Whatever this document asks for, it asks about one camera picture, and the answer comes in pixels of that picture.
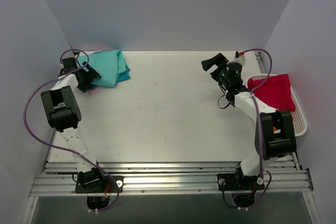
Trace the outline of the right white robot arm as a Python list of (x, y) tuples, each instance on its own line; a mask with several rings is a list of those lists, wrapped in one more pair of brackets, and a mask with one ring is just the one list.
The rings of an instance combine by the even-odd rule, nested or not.
[(204, 71), (211, 67), (211, 77), (219, 85), (228, 106), (243, 111), (256, 124), (255, 149), (241, 161), (233, 175), (236, 187), (244, 189), (252, 177), (263, 179), (265, 168), (296, 150), (296, 136), (291, 112), (280, 110), (257, 97), (257, 91), (264, 87), (270, 76), (266, 75), (256, 87), (248, 88), (242, 80), (245, 53), (236, 52), (233, 60), (222, 53), (201, 62)]

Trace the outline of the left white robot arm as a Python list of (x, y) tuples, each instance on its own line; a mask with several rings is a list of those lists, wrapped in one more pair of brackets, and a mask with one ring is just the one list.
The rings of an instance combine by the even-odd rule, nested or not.
[(75, 58), (64, 58), (61, 63), (59, 80), (50, 90), (40, 95), (46, 118), (49, 125), (65, 140), (66, 149), (75, 159), (77, 185), (100, 192), (105, 188), (106, 179), (104, 173), (97, 168), (98, 162), (90, 155), (87, 141), (80, 132), (79, 122), (82, 115), (73, 89), (85, 93), (91, 87), (92, 81), (101, 75), (89, 65), (72, 72), (79, 67)]

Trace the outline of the mint green t-shirt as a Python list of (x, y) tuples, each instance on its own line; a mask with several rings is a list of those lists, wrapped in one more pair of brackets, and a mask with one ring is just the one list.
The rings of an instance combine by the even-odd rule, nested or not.
[(96, 84), (101, 87), (114, 88), (117, 74), (125, 71), (125, 59), (121, 50), (105, 51), (104, 53), (104, 77)]

